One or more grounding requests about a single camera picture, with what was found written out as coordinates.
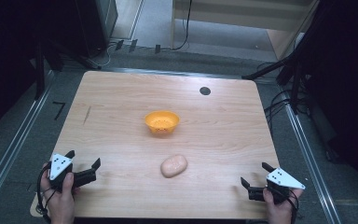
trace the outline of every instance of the finger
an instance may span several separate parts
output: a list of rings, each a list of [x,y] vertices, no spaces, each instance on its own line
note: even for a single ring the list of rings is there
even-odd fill
[[[297,198],[301,196],[301,194],[304,192],[303,189],[293,189],[292,192],[296,195]]]
[[[80,188],[74,188],[73,193],[78,194],[80,192]]]
[[[43,168],[45,168],[48,164],[45,163],[43,164]],[[50,182],[48,181],[48,170],[46,170],[43,174],[42,174],[42,179],[40,181],[40,188],[45,191],[47,189],[50,188]]]
[[[50,185],[50,181],[48,180],[48,170],[46,170],[42,174],[42,179],[40,180],[40,188],[46,199],[48,199],[53,193],[53,190],[49,190],[51,188],[51,185]]]
[[[263,189],[263,197],[267,204],[274,204],[274,196],[268,189]]]
[[[62,183],[62,197],[72,198],[72,186],[74,185],[74,174],[68,173]]]

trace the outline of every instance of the orange bowl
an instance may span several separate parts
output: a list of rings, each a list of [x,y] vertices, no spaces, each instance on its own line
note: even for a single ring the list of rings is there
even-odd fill
[[[179,116],[168,110],[153,111],[145,116],[145,123],[152,133],[172,133]]]

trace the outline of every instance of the metal frame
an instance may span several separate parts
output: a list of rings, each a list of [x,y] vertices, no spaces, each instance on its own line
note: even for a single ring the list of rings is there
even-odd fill
[[[136,68],[111,68],[108,71],[118,72],[118,73],[156,74],[156,75],[179,76],[179,77],[209,77],[209,78],[224,78],[224,79],[241,79],[241,75],[189,73],[189,72],[159,71],[159,70],[136,69]],[[276,84],[275,77],[258,78],[254,80],[254,82],[259,84]]]
[[[324,178],[321,174],[321,171],[319,170],[318,164],[316,163],[316,160],[313,156],[310,144],[301,126],[301,122],[298,119],[298,115],[294,113],[290,105],[286,105],[285,107],[287,116],[290,119],[290,123],[292,124],[293,130],[295,131],[297,141],[308,166],[308,170],[310,171],[310,176],[312,177],[312,181],[316,188],[316,192],[318,193],[319,200],[321,201],[322,208],[327,217],[327,221],[330,224],[340,224],[342,221],[333,202],[333,198],[330,195],[330,191],[324,182]]]
[[[14,163],[14,160],[16,160],[17,158],[17,155],[21,150],[22,144],[24,143],[28,133],[33,127],[34,121],[36,120],[41,108],[43,107],[43,104],[48,98],[50,87],[54,78],[54,73],[50,70],[47,74],[48,85],[46,87],[46,90],[41,94],[39,100],[34,101],[34,103],[32,104],[24,121],[22,122],[20,128],[17,130],[17,133],[11,141],[10,145],[8,146],[4,156],[0,160],[0,188],[4,183],[11,166]]]

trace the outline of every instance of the human hand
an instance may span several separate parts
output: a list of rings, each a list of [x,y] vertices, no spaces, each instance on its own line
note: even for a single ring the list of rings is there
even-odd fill
[[[72,186],[74,185],[74,174],[66,174],[62,184],[62,193],[51,189],[48,180],[48,171],[42,175],[40,187],[44,192],[45,200],[48,201],[48,210],[52,224],[69,224],[74,223],[75,219],[75,202],[72,195]]]
[[[294,189],[290,192],[289,200],[296,205],[296,197],[299,198],[302,194],[302,189]],[[268,189],[263,190],[264,201],[267,204],[267,217],[269,224],[290,224],[292,221],[292,208],[293,206],[284,201],[280,204],[274,203],[274,197]]]

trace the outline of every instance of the wooden table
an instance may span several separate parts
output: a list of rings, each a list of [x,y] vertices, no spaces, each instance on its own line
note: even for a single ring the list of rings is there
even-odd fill
[[[180,116],[172,134],[148,130],[154,110]],[[264,218],[265,204],[248,199],[240,176],[261,187],[261,162],[279,166],[249,80],[87,72],[54,151],[72,149],[74,172],[102,162],[97,181],[76,195],[77,217]],[[165,178],[160,165],[175,154],[187,169]]]

